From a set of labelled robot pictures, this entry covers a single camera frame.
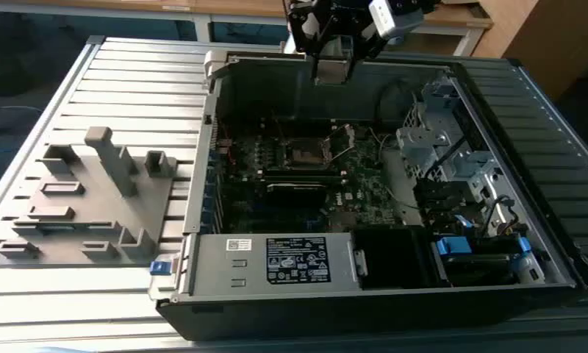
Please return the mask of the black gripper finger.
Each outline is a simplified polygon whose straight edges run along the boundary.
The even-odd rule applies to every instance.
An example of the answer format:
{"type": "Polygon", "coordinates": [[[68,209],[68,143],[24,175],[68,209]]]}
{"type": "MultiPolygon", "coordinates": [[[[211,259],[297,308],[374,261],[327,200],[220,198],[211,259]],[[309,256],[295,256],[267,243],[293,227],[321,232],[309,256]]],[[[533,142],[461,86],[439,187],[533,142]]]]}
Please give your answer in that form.
{"type": "Polygon", "coordinates": [[[326,1],[287,1],[287,24],[294,41],[294,50],[305,54],[311,62],[311,80],[318,78],[321,52],[325,48],[327,25],[326,1]]]}
{"type": "Polygon", "coordinates": [[[353,78],[357,65],[361,61],[375,59],[387,45],[389,39],[379,35],[374,22],[363,30],[351,36],[353,46],[350,53],[350,64],[347,71],[347,80],[353,78]]]}

